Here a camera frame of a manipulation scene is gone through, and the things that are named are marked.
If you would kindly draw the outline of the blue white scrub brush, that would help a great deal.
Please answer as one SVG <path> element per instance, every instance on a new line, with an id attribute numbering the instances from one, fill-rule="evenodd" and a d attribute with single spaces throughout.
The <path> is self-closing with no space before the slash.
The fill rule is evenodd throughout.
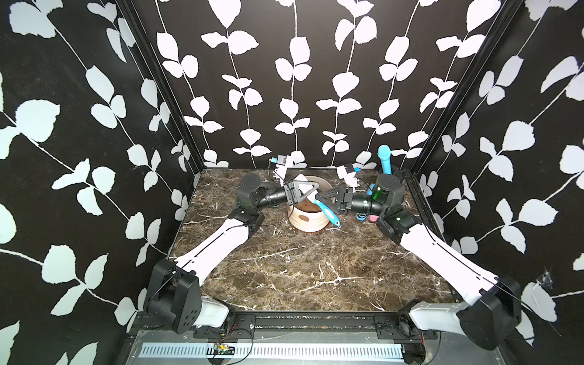
<path id="1" fill-rule="evenodd" d="M 329 183 L 326 182 L 323 178 L 317 177 L 317 176 L 309 176 L 306 177 L 302 174 L 297 175 L 294 178 L 294 182 L 296 182 L 296 179 L 302 179 L 302 180 L 308 180 L 308 181 L 313 181 L 313 182 L 317 182 L 319 184 L 319 189 L 322 189 L 322 187 L 327 187 L 329 186 Z M 315 205 L 318 205 L 321 209 L 322 209 L 322 213 L 327 217 L 327 219 L 337 228 L 339 228 L 341 226 L 339 217 L 337 216 L 336 213 L 334 213 L 333 211 L 329 210 L 324 204 L 322 204 L 321 202 L 313 202 Z"/>

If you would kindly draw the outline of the white wavy ceramic pot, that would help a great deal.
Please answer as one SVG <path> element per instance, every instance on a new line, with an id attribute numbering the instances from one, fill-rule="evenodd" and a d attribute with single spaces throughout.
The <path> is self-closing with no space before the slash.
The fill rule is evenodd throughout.
<path id="1" fill-rule="evenodd" d="M 304 213 L 294 207 L 288 208 L 289 222 L 298 230 L 306 233 L 316 233 L 331 224 L 322 213 Z"/>

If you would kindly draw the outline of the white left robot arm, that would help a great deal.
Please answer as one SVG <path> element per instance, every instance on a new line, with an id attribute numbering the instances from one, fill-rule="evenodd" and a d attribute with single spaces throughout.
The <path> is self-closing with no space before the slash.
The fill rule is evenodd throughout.
<path id="1" fill-rule="evenodd" d="M 195 249 L 180 257 L 162 259 L 153 268 L 144 311 L 176 334 L 192 327 L 220 328 L 228 319 L 228 305 L 201 295 L 201 284 L 235 249 L 246 243 L 264 223 L 264 208 L 296 204 L 315 196 L 319 184 L 300 176 L 288 183 L 263 182 L 254 173 L 240 181 L 234 210 L 228 219 Z"/>

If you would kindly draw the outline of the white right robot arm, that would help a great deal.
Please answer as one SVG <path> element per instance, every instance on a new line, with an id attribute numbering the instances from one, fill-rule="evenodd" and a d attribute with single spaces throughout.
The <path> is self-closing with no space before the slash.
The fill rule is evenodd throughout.
<path id="1" fill-rule="evenodd" d="M 381 174 L 371 194 L 339 186 L 314 197 L 334 225 L 339 215 L 375 215 L 380 232 L 414 254 L 444 278 L 461 302 L 430 304 L 413 301 L 401 309 L 401 323 L 417 330 L 465 335 L 475 345 L 494 350 L 520 324 L 520 286 L 508 276 L 497 276 L 453 249 L 419 218 L 403 208 L 405 187 L 396 175 Z"/>

